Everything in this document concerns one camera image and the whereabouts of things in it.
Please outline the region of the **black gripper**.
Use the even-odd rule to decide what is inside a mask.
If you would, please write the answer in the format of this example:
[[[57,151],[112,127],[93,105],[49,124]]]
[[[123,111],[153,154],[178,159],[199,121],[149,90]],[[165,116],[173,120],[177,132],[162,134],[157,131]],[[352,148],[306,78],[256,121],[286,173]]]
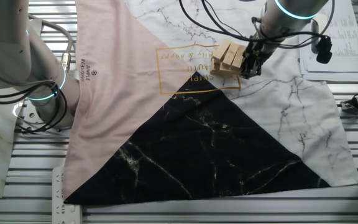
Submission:
[[[270,40],[260,39],[259,36],[250,36],[250,41],[243,52],[240,76],[251,78],[261,75],[262,65],[275,51],[275,43]]]

